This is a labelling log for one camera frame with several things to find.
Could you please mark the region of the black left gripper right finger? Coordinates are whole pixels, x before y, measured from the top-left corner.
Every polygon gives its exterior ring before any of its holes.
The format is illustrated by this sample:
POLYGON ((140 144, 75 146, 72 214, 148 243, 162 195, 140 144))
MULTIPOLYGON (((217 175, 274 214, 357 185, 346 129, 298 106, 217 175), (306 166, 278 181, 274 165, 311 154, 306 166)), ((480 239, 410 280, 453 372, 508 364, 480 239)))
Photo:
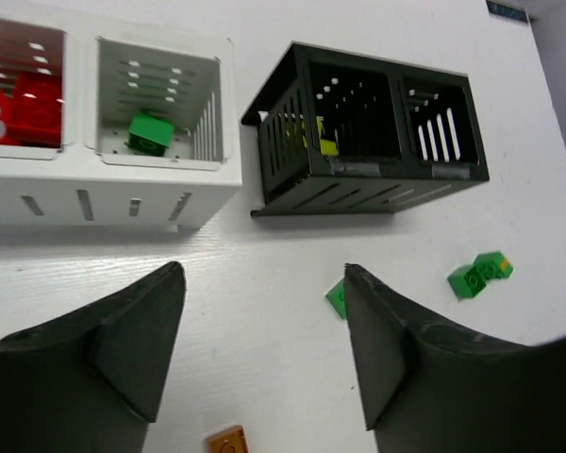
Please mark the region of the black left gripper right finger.
POLYGON ((501 340, 360 265, 344 298, 366 428, 381 452, 566 452, 566 336, 501 340))

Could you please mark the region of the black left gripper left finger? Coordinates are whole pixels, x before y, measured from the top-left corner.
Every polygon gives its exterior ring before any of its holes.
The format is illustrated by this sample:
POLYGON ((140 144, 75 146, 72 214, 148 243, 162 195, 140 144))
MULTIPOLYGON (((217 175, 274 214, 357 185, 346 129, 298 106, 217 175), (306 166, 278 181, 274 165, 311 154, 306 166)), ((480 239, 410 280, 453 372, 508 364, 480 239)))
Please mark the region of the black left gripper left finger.
POLYGON ((140 452, 183 312, 171 261, 121 291, 0 340, 0 452, 140 452))

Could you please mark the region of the lime rounded lego brick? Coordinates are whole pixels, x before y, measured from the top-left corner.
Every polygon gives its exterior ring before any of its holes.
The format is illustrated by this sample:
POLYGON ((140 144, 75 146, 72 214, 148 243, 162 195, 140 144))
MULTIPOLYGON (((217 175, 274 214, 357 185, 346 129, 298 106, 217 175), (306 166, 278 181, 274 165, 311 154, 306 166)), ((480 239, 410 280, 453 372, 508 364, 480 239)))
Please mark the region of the lime rounded lego brick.
POLYGON ((339 155, 339 149, 335 141, 325 138, 325 126, 321 118, 317 118, 317 127, 320 139, 320 152, 326 157, 336 157, 339 155))

